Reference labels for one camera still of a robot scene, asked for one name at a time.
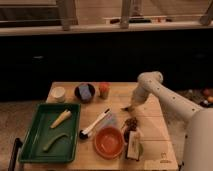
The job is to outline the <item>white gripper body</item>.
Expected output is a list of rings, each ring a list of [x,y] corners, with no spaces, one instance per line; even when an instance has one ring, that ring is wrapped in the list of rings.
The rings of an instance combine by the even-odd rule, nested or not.
[[[146,91],[144,88],[137,87],[132,93],[129,110],[133,111],[139,105],[144,104],[148,96],[149,96],[148,91]]]

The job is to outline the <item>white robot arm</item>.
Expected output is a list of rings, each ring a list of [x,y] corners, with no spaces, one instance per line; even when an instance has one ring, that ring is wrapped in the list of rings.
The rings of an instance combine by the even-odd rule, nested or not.
[[[137,77],[129,108],[146,102],[150,93],[188,122],[181,171],[213,171],[213,108],[204,108],[162,85],[159,71]]]

